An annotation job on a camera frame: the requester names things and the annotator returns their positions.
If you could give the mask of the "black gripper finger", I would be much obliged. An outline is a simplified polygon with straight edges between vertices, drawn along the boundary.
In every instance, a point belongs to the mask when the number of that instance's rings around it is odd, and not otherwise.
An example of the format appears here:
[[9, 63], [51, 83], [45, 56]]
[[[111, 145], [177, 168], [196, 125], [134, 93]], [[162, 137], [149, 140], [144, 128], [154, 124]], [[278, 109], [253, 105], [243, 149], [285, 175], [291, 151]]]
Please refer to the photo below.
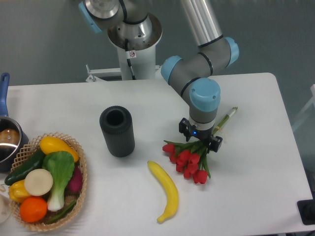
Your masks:
[[186, 142], [190, 140], [189, 126], [190, 123], [186, 118], [182, 118], [179, 122], [179, 132], [185, 136]]
[[221, 145], [222, 145], [222, 141], [223, 141], [223, 138], [220, 137], [220, 136], [211, 136], [210, 137], [210, 142], [209, 142], [209, 145], [207, 147], [207, 152], [218, 152]]

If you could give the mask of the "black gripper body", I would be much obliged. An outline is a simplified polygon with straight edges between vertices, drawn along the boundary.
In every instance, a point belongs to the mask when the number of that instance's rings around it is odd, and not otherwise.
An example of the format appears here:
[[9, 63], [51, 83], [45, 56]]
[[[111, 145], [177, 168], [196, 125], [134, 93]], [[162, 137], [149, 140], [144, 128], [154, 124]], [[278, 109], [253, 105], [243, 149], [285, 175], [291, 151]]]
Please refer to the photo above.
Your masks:
[[193, 126], [188, 125], [185, 129], [185, 138], [187, 142], [191, 139], [191, 137], [197, 138], [198, 140], [201, 140], [203, 142], [209, 142], [211, 139], [212, 133], [213, 133], [213, 127], [206, 130], [201, 130], [201, 129], [197, 129], [195, 125]]

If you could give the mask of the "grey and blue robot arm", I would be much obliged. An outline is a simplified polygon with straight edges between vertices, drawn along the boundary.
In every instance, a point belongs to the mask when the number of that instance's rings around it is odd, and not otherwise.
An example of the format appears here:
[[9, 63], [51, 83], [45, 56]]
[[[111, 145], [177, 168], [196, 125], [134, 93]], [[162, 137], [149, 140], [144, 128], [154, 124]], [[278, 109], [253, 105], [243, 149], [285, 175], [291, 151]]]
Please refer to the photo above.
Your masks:
[[[239, 56], [238, 45], [225, 37], [207, 0], [183, 0], [181, 6], [199, 48], [190, 59], [169, 57], [161, 75], [189, 106], [189, 118], [179, 123], [187, 138], [195, 137], [208, 151], [218, 151], [222, 139], [214, 135], [221, 90], [211, 76]], [[84, 0], [79, 9], [95, 33], [106, 31], [116, 47], [123, 80], [152, 79], [161, 23], [144, 0]]]

